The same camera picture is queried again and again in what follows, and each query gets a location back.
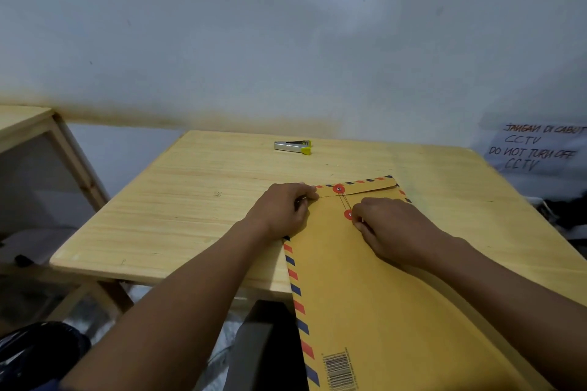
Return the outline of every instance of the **barcode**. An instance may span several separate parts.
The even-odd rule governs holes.
[[[327,369],[328,386],[333,391],[356,391],[357,383],[350,365],[349,353],[345,350],[338,354],[322,357]]]

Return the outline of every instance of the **wooden table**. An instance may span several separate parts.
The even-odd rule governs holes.
[[[30,139],[46,135],[65,167],[76,180],[78,187],[94,210],[106,204],[107,195],[86,164],[77,143],[60,126],[60,120],[51,108],[34,106],[0,105],[0,153]],[[76,288],[51,312],[48,320],[63,320],[76,303],[90,294],[112,317],[117,318],[132,306],[122,287],[113,281],[100,278],[56,272],[45,266],[19,268],[0,265],[0,274],[24,276],[49,283],[73,283]]]
[[[108,202],[51,259],[57,269],[157,283],[217,239],[272,183],[324,184],[391,173],[443,230],[497,262],[587,305],[587,264],[472,150],[190,131]],[[254,264],[246,288],[290,296],[282,248]]]

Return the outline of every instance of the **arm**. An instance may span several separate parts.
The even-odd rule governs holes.
[[[352,217],[379,257],[449,284],[557,389],[587,389],[586,307],[488,259],[411,204],[365,198]]]
[[[273,185],[245,219],[154,287],[65,376],[76,391],[191,390],[255,257],[299,230],[316,188]]]

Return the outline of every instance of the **blue stripe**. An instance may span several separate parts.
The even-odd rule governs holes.
[[[298,288],[295,284],[290,283],[291,287],[292,287],[292,292],[298,294],[300,297],[302,296],[302,290],[300,288]]]
[[[312,380],[314,383],[316,383],[316,385],[320,386],[320,381],[318,380],[318,374],[316,373],[316,371],[314,371],[308,365],[306,365],[306,374],[308,376],[308,379]]]
[[[308,329],[308,325],[306,325],[303,321],[301,321],[300,319],[297,319],[297,327],[299,329],[301,329],[302,331],[304,331],[306,334],[310,335],[310,330]]]

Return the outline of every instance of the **forearm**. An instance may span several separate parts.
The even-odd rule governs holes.
[[[64,378],[79,391],[191,390],[263,247],[240,221],[138,302]]]
[[[560,390],[587,388],[587,308],[490,260],[462,239],[429,271],[465,298]]]

